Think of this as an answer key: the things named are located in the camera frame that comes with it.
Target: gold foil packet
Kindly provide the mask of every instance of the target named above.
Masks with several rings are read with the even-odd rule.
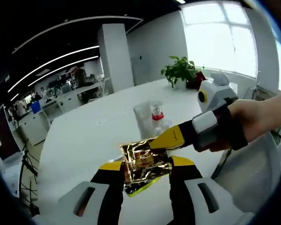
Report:
[[[150,149],[149,144],[154,139],[120,145],[126,165],[124,188],[128,194],[171,171],[172,166],[166,150]]]

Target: human hand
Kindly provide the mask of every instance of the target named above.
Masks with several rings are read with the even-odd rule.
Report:
[[[264,134],[269,129],[269,118],[264,112],[264,102],[255,100],[237,100],[229,105],[231,116],[240,120],[243,125],[244,136],[251,142]],[[210,151],[229,149],[225,140],[220,140],[210,146]]]

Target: ceiling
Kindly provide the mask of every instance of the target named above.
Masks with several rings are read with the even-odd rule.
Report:
[[[29,91],[28,84],[44,69],[54,70],[69,63],[100,55],[99,49],[76,53],[37,70],[14,89],[7,92],[26,74],[64,54],[97,45],[97,32],[103,23],[124,23],[126,31],[143,20],[137,27],[167,13],[179,10],[175,0],[104,0],[54,1],[48,0],[21,6],[3,3],[0,7],[0,102],[9,103],[17,93]],[[20,47],[30,38],[58,24],[93,16],[123,16],[73,22],[49,30]]]

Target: white cabinet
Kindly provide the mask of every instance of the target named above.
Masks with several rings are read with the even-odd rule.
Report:
[[[49,126],[43,112],[30,113],[21,120],[21,127],[32,145],[36,145],[47,137]]]
[[[62,106],[63,110],[66,113],[81,106],[81,103],[76,94],[63,96],[59,100],[59,104]]]

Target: white wall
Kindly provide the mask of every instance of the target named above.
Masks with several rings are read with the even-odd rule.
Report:
[[[102,74],[100,60],[97,59],[97,60],[93,60],[93,61],[90,61],[90,62],[85,62],[84,63],[84,70],[85,70],[85,73],[86,73],[87,77],[89,77],[91,74],[94,74],[94,75]]]
[[[180,11],[141,26],[127,35],[127,41],[135,85],[164,78],[160,71],[173,62],[169,56],[187,57]]]
[[[278,93],[279,62],[275,38],[271,27],[264,17],[256,10],[245,9],[249,17],[257,48],[258,83],[261,87]]]
[[[267,20],[257,11],[245,9],[250,19],[258,53],[258,83],[277,93],[279,83],[278,54],[274,36]],[[184,27],[180,11],[159,17],[127,35],[135,85],[162,79],[160,70],[173,61],[171,55],[187,56]],[[212,70],[205,70],[209,77]],[[224,72],[237,83],[242,98],[256,80],[247,76]]]
[[[35,92],[37,92],[39,95],[42,94],[42,91],[41,91],[41,87],[43,87],[44,89],[46,89],[46,87],[48,86],[48,84],[51,82],[51,81],[54,81],[54,80],[57,80],[58,76],[60,74],[63,74],[65,73],[66,71],[63,70],[63,71],[60,71],[59,73],[56,73],[52,76],[49,76],[48,78],[44,79],[44,80],[41,80],[40,82],[36,83],[34,85],[34,90]]]

